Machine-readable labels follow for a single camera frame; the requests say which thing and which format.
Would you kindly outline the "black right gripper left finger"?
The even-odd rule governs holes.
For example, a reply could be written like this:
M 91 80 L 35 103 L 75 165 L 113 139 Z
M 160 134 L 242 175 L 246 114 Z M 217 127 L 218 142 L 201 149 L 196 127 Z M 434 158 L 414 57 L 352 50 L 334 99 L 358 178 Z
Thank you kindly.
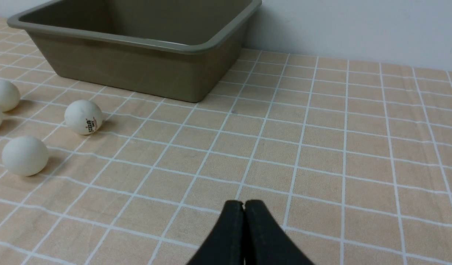
M 243 203 L 237 200 L 227 200 L 209 235 L 187 264 L 244 264 L 242 253 L 244 220 Z

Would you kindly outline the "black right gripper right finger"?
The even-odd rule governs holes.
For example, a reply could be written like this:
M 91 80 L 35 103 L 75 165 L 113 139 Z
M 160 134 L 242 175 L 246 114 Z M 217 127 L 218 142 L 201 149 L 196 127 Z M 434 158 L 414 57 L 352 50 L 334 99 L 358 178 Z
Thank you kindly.
M 265 203 L 248 200 L 245 203 L 247 237 L 246 265 L 313 265 L 278 225 Z

